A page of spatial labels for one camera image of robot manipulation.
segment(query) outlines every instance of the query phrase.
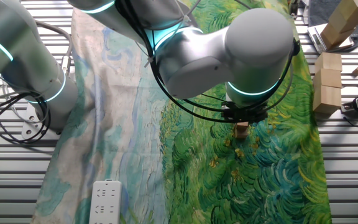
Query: painted tablecloth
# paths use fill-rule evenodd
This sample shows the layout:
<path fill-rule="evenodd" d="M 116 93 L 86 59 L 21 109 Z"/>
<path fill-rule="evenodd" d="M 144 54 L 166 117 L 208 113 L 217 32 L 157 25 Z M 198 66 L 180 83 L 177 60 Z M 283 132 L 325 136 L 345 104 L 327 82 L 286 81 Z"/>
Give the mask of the painted tablecloth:
<path fill-rule="evenodd" d="M 274 9 L 293 24 L 287 0 L 243 1 Z M 204 32 L 213 32 L 245 10 L 232 0 L 202 0 L 193 14 Z M 168 101 L 134 41 L 78 10 L 72 34 L 79 98 L 32 223 L 88 224 L 92 184 L 104 179 L 125 188 L 121 223 L 331 223 L 313 86 L 302 52 L 293 59 L 288 95 L 240 141 L 233 138 L 233 125 L 194 118 Z M 289 75 L 269 104 L 288 82 Z M 224 98 L 224 85 L 206 94 Z M 219 107 L 211 98 L 194 100 Z"/>

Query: gray cable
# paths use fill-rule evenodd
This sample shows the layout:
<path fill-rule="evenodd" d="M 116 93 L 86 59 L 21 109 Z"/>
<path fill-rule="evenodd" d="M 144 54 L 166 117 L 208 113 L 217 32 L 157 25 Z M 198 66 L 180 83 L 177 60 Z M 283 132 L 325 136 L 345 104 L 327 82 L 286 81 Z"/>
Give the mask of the gray cable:
<path fill-rule="evenodd" d="M 247 9 L 252 9 L 251 7 L 249 7 L 246 3 L 240 1 L 240 0 L 235 0 L 236 2 L 240 3 L 240 5 L 245 6 Z"/>
<path fill-rule="evenodd" d="M 171 28 L 177 24 L 179 24 L 180 22 L 182 22 L 186 16 L 189 16 L 198 6 L 198 4 L 201 2 L 201 0 L 197 0 L 196 3 L 194 3 L 193 7 L 191 7 L 191 9 L 185 14 L 185 16 L 182 16 L 179 20 L 177 20 L 176 22 L 174 22 L 173 24 L 167 25 L 167 26 L 163 26 L 163 27 L 159 27 L 159 28 L 153 28 L 153 27 L 144 27 L 144 29 L 149 29 L 149 30 L 165 30 L 168 28 Z"/>
<path fill-rule="evenodd" d="M 43 27 L 45 29 L 55 31 L 56 33 L 59 33 L 59 34 L 65 36 L 66 39 L 68 40 L 68 49 L 67 49 L 65 56 L 70 56 L 71 51 L 73 51 L 73 40 L 71 39 L 71 35 L 68 32 L 62 30 L 61 28 L 59 28 L 57 26 L 53 26 L 53 25 L 47 24 L 45 22 L 35 21 L 35 23 L 39 27 Z"/>

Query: metal grating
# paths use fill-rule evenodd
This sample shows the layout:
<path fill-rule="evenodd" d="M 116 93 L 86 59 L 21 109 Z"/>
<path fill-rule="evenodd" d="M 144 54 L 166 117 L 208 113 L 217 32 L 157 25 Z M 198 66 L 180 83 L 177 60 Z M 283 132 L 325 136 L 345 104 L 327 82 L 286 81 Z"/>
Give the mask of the metal grating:
<path fill-rule="evenodd" d="M 66 1 L 23 0 L 22 3 L 34 18 L 71 32 L 72 7 Z M 318 54 L 308 37 L 302 14 L 300 9 L 301 16 L 295 23 L 313 77 Z M 68 42 L 52 31 L 40 28 L 39 32 L 44 44 L 60 62 Z M 358 49 L 343 54 L 342 62 L 342 102 L 345 103 L 358 96 L 358 77 L 351 75 L 358 67 Z M 26 107 L 24 101 L 16 106 L 23 116 Z M 13 135 L 21 137 L 23 123 L 12 111 L 4 113 L 2 120 Z M 358 119 L 351 121 L 358 125 Z M 318 125 L 333 223 L 358 223 L 358 128 L 344 121 L 339 111 L 330 118 L 318 118 Z M 56 143 L 41 141 L 32 147 L 20 147 L 0 138 L 0 223 L 30 223 Z"/>

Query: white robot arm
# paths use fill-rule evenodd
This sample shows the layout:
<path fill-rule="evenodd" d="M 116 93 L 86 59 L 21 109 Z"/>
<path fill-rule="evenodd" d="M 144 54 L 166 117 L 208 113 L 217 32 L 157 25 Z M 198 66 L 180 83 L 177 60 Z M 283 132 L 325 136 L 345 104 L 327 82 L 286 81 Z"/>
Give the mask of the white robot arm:
<path fill-rule="evenodd" d="M 236 107 L 263 107 L 294 53 L 290 23 L 270 9 L 246 11 L 230 26 L 203 34 L 191 15 L 195 7 L 177 0 L 68 2 L 146 46 L 156 80 L 171 99 L 191 98 L 226 83 L 227 100 Z M 15 90 L 42 93 L 52 114 L 51 128 L 64 127 L 76 101 L 76 86 L 42 44 L 35 21 L 17 0 L 0 0 L 0 73 Z M 247 119 L 246 111 L 238 111 L 241 120 Z"/>

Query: white power strip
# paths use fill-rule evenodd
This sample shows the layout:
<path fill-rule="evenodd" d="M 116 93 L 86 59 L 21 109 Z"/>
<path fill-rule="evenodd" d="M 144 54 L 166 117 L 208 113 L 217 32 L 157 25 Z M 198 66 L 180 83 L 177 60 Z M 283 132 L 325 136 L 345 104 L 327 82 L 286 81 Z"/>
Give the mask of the white power strip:
<path fill-rule="evenodd" d="M 120 181 L 93 183 L 89 224 L 119 224 L 121 190 Z"/>

